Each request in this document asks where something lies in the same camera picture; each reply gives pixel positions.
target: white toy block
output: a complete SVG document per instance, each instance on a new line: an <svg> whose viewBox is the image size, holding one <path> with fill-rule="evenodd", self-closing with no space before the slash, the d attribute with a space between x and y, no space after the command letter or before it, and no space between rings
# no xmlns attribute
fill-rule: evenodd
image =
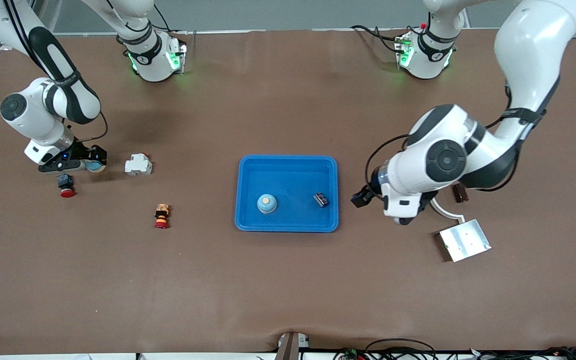
<svg viewBox="0 0 576 360"><path fill-rule="evenodd" d="M125 171L128 175L150 175L152 170L153 163L143 153L133 153L130 160L126 161Z"/></svg>

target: red button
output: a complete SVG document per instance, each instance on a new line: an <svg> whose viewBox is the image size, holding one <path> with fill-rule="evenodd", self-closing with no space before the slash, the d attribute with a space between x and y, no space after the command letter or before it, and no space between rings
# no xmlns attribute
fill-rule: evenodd
<svg viewBox="0 0 576 360"><path fill-rule="evenodd" d="M73 189L63 189L60 195L62 198L72 198L75 196L75 191Z"/></svg>

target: silver square plate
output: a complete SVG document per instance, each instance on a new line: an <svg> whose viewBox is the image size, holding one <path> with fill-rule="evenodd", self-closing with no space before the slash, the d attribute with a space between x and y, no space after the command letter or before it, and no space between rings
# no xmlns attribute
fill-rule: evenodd
<svg viewBox="0 0 576 360"><path fill-rule="evenodd" d="M477 219L439 231L443 246L453 262L490 250L490 244Z"/></svg>

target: orange toy figure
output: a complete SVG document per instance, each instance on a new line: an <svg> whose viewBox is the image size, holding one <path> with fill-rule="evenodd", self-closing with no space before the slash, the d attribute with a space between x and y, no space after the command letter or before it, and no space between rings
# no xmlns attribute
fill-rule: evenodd
<svg viewBox="0 0 576 360"><path fill-rule="evenodd" d="M155 228L166 229L168 227L168 217L170 215L169 207L166 203L160 203L155 210Z"/></svg>

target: light blue round object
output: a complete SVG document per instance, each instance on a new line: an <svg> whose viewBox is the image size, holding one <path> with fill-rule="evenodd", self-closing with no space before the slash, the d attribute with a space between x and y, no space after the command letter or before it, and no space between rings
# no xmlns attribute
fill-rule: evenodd
<svg viewBox="0 0 576 360"><path fill-rule="evenodd" d="M264 214L272 213L277 209L277 199L271 194L265 193L259 196L259 199L256 201L256 207Z"/></svg>

